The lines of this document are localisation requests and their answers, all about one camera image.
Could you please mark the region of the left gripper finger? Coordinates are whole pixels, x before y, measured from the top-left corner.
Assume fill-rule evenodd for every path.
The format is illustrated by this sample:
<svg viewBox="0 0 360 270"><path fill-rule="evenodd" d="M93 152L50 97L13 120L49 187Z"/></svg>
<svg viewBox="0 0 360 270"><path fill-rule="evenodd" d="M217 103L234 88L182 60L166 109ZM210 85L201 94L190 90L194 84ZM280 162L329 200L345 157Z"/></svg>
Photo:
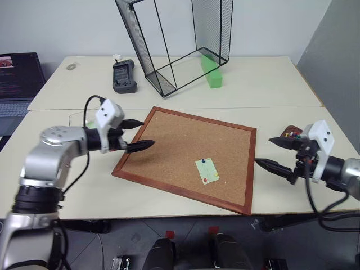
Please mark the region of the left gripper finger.
<svg viewBox="0 0 360 270"><path fill-rule="evenodd" d="M136 119L125 119L122 121L122 129L134 129L143 125L144 122Z"/></svg>
<svg viewBox="0 0 360 270"><path fill-rule="evenodd" d="M152 139L144 139L144 140L140 140L134 143L129 143L126 146L126 153L131 154L134 152L139 152L139 151L143 151L145 149L150 148L152 145L155 144L155 141Z"/></svg>

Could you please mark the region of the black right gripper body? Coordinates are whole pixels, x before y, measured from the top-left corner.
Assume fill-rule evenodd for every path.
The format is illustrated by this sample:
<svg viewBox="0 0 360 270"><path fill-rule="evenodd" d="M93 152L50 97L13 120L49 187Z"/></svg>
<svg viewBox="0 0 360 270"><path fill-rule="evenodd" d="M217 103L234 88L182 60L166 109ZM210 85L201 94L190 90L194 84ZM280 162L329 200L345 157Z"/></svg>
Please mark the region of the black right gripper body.
<svg viewBox="0 0 360 270"><path fill-rule="evenodd" d="M296 165L291 175L291 184L294 185L299 177L310 175L312 162L317 157L318 143L315 140L293 139L291 147L297 152Z"/></svg>

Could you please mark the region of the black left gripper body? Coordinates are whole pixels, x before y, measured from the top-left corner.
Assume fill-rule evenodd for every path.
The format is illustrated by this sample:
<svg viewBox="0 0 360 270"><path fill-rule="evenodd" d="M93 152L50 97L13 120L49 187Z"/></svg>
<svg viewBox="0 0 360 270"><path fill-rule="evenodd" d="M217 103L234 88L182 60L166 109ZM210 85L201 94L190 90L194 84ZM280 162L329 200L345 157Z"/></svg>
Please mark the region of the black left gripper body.
<svg viewBox="0 0 360 270"><path fill-rule="evenodd" d="M109 141L110 151L117 151L117 150L127 151L128 145L122 138L126 125L127 125L127 120L123 120L118 127L109 129L108 141Z"/></svg>

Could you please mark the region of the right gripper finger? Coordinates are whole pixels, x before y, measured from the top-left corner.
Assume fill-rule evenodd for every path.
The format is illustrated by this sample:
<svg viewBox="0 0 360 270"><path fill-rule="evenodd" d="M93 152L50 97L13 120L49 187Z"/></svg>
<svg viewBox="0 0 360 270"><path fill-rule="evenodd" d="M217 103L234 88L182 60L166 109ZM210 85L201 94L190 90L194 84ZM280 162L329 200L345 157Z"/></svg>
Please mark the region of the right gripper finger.
<svg viewBox="0 0 360 270"><path fill-rule="evenodd" d="M264 168L266 171L286 178L286 180L290 183L296 183L296 176L292 169L285 167L278 162L270 159L255 158L254 160L260 167Z"/></svg>
<svg viewBox="0 0 360 270"><path fill-rule="evenodd" d="M270 138L269 141L285 149L289 149L289 150L300 149L300 140L294 139L292 137L273 137Z"/></svg>

